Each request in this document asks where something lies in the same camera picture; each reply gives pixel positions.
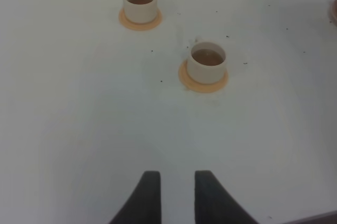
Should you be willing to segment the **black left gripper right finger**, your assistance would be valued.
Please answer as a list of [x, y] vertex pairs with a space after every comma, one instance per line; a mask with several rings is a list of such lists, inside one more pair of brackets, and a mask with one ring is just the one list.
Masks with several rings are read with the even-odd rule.
[[226, 191], [211, 171], [196, 171], [194, 178], [196, 223], [257, 223]]

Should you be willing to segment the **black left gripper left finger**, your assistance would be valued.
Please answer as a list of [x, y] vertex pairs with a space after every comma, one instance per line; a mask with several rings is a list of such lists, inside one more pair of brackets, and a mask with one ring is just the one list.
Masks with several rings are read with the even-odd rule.
[[132, 194], [110, 221], [111, 224], [157, 224], [161, 222], [161, 175], [158, 171], [142, 174]]

